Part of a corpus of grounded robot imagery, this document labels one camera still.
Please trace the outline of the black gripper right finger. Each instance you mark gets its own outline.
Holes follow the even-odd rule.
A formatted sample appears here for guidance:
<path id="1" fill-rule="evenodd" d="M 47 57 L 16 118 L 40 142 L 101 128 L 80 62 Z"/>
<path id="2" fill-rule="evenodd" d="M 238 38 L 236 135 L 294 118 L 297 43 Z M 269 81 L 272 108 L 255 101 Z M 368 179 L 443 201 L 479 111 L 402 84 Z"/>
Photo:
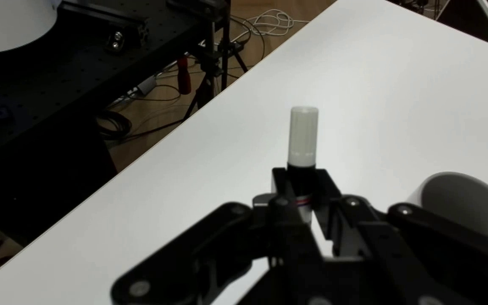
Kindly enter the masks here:
<path id="1" fill-rule="evenodd" d="M 488 235 L 419 204 L 377 209 L 367 198 L 331 191 L 314 204 L 338 255 L 362 255 L 391 305 L 488 305 Z"/>

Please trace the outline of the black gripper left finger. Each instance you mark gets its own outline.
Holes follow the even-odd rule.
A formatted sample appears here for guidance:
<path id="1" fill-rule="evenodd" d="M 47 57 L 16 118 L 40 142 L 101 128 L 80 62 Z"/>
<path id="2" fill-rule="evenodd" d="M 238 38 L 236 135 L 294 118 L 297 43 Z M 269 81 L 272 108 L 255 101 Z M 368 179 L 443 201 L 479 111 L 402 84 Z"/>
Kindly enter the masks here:
<path id="1" fill-rule="evenodd" d="M 126 270 L 113 305 L 213 305 L 253 262 L 270 269 L 236 305 L 291 305 L 297 272 L 323 259 L 306 213 L 331 191 L 324 169 L 274 170 L 275 189 L 228 201 Z"/>

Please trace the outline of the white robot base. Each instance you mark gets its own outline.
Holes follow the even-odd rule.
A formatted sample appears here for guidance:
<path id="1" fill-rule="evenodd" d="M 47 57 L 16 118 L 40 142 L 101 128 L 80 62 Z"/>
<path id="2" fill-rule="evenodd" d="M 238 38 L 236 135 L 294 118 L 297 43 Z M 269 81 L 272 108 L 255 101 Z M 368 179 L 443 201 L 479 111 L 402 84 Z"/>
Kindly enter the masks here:
<path id="1" fill-rule="evenodd" d="M 0 52 L 47 35 L 63 0 L 0 0 Z"/>

